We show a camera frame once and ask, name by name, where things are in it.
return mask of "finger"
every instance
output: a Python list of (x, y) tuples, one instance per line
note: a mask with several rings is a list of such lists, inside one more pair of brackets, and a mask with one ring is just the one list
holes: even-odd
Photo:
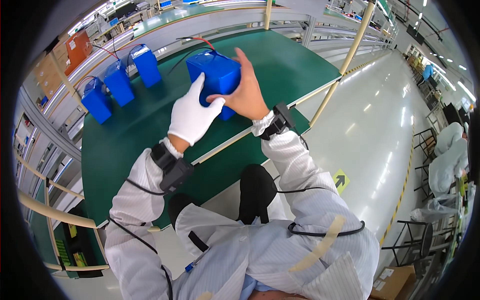
[(241, 65), (241, 75), (251, 75), (254, 74), (252, 63), (248, 60), (245, 53), (240, 48), (235, 48), (235, 52), (237, 53), (239, 63)]
[(217, 98), (223, 98), (225, 101), (227, 101), (227, 99), (230, 98), (230, 95), (220, 95), (220, 94), (210, 95), (210, 96), (207, 97), (206, 101), (208, 103), (212, 103), (213, 100), (215, 100)]
[(219, 113), (222, 111), (222, 107), (225, 104), (225, 99), (222, 97), (218, 97), (217, 99), (213, 100), (212, 104), (208, 106), (208, 109), (211, 109), (215, 112), (215, 116), (218, 116)]
[(195, 81), (192, 83), (188, 92), (189, 93), (194, 93), (195, 95), (199, 96), (200, 92), (202, 91), (202, 89), (204, 87), (204, 81), (205, 81), (205, 73), (202, 72), (197, 77), (197, 79), (195, 79)]

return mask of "white glove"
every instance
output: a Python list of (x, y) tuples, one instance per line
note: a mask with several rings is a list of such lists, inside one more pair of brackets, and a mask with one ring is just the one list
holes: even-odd
[(205, 74), (201, 73), (192, 83), (188, 93), (173, 105), (169, 134), (187, 141), (193, 146), (207, 132), (213, 120), (220, 114), (224, 98), (215, 99), (209, 107), (200, 104), (200, 92), (204, 86)]

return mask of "black wrist device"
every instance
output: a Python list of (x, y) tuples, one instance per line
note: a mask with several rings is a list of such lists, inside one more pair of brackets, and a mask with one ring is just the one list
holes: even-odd
[(259, 135), (263, 140), (269, 141), (270, 136), (273, 134), (281, 133), (286, 127), (292, 128), (295, 126), (295, 120), (292, 118), (289, 109), (285, 103), (280, 102), (273, 107), (273, 113), (275, 117), (273, 118), (270, 126), (268, 126), (265, 131)]
[(150, 157), (163, 170), (160, 189), (165, 193), (174, 192), (193, 173), (193, 166), (183, 158), (176, 159), (163, 142), (153, 146)]

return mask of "plastic bag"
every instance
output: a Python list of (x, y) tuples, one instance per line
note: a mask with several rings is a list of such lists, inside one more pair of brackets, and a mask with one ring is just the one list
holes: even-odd
[(456, 194), (444, 194), (430, 199), (425, 207), (412, 210), (410, 217), (416, 222), (431, 223), (446, 216), (457, 214), (456, 199)]

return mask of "black arrow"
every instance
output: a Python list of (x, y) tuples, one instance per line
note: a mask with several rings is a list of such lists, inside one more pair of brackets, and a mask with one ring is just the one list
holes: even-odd
[(340, 184), (341, 185), (345, 184), (345, 175), (338, 175), (336, 178), (338, 179), (338, 181), (335, 184), (336, 187), (339, 187)]

